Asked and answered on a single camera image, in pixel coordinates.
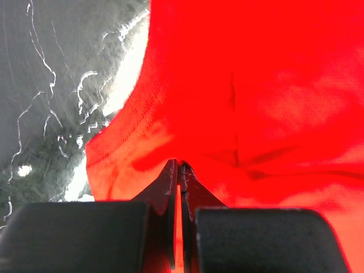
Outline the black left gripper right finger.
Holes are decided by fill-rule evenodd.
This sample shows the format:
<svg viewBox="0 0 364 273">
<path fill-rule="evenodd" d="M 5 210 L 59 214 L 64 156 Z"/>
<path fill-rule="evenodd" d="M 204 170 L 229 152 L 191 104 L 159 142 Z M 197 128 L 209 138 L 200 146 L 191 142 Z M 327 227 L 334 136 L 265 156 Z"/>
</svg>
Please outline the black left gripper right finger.
<svg viewBox="0 0 364 273">
<path fill-rule="evenodd" d="M 301 208 L 230 208 L 180 168 L 185 272 L 349 272 L 328 221 Z"/>
</svg>

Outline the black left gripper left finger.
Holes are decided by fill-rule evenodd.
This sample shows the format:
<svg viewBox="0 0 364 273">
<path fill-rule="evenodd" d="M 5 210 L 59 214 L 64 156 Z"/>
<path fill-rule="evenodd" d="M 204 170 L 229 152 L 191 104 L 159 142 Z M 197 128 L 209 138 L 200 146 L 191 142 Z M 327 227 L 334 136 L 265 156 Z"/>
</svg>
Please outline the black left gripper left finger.
<svg viewBox="0 0 364 273">
<path fill-rule="evenodd" d="M 2 272 L 170 272 L 178 166 L 129 201 L 19 208 L 1 235 Z"/>
</svg>

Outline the red t shirt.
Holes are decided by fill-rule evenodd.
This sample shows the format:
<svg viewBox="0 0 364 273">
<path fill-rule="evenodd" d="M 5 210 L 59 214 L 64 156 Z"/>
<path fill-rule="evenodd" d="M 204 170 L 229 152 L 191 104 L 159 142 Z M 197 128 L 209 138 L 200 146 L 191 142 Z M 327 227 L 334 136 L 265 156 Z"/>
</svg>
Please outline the red t shirt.
<svg viewBox="0 0 364 273">
<path fill-rule="evenodd" d="M 363 2 L 151 1 L 141 73 L 86 145 L 97 201 L 187 162 L 229 206 L 303 206 L 363 271 Z"/>
</svg>

